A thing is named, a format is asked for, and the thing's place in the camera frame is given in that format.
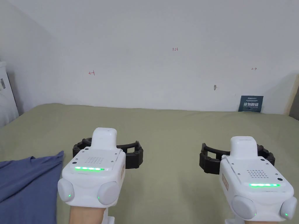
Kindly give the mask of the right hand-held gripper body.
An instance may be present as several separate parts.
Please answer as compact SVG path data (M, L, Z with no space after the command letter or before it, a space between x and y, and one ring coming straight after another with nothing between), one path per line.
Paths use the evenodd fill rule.
M294 188L267 160L258 156L250 136L231 138L229 156L222 156L220 184L235 217L226 224L282 222L295 215Z

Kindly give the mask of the person's left hand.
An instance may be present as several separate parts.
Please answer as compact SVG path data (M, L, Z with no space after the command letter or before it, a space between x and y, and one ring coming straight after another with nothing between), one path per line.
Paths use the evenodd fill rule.
M105 210L105 208L72 206L69 224L101 224Z

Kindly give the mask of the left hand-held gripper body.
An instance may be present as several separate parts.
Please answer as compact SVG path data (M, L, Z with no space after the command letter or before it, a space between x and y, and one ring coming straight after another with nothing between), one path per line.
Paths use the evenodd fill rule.
M126 154L116 145L117 131L98 127L85 146L63 168L58 182L62 201L70 206L104 208L103 224L114 224L108 208L119 199L125 177Z

